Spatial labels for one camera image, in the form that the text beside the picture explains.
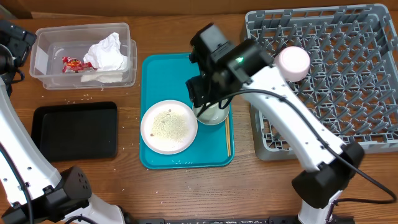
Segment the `pale green cup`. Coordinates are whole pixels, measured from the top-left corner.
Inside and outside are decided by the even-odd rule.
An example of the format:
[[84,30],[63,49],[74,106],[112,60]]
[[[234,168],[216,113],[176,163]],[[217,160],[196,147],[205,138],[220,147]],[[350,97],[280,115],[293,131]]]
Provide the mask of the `pale green cup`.
[[213,104],[211,106],[210,106],[209,103],[207,103],[206,105],[208,107],[207,107],[207,109],[204,112],[202,112],[202,114],[200,116],[201,118],[204,118],[204,119],[215,119],[215,118],[218,118],[220,116],[224,116],[224,109],[220,109],[219,106],[218,106],[219,105],[218,103],[215,103],[215,104]]

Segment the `pink bowl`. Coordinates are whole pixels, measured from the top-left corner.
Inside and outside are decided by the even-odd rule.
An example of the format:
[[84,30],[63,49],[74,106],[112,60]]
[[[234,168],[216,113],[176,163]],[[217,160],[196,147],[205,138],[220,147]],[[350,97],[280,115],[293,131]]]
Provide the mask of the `pink bowl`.
[[309,71],[310,57],[304,49],[290,46],[283,49],[275,57],[274,64],[285,80],[298,82],[303,80]]

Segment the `grey dishwasher rack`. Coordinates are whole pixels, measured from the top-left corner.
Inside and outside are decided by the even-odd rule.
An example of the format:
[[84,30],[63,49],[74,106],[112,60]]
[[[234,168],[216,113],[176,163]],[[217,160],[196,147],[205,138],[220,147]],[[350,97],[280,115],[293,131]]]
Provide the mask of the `grey dishwasher rack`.
[[368,154],[397,150],[397,34],[386,6],[251,11],[243,37],[270,56],[306,50],[308,74],[290,88],[310,111]]

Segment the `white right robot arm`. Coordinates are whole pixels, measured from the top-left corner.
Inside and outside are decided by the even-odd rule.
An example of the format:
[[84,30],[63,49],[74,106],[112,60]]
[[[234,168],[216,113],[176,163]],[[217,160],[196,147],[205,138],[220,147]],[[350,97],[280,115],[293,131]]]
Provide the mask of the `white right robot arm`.
[[292,181],[302,199],[295,223],[350,223],[334,216],[344,202],[341,193],[360,174],[364,149],[345,143],[329,131],[300,101],[279,68],[251,39],[234,45],[215,24],[200,29],[190,42],[190,61],[200,74],[186,82],[201,116],[213,105],[220,109],[242,95],[278,130],[293,149],[303,171]]

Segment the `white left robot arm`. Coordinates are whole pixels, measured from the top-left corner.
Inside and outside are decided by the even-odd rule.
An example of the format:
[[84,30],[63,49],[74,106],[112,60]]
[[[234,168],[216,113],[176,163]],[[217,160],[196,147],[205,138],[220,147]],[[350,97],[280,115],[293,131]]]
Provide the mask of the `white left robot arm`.
[[25,75],[37,36],[1,20],[1,183],[10,207],[4,223],[134,223],[121,207],[92,193],[83,171],[73,166],[59,172],[38,150],[13,108],[15,75]]

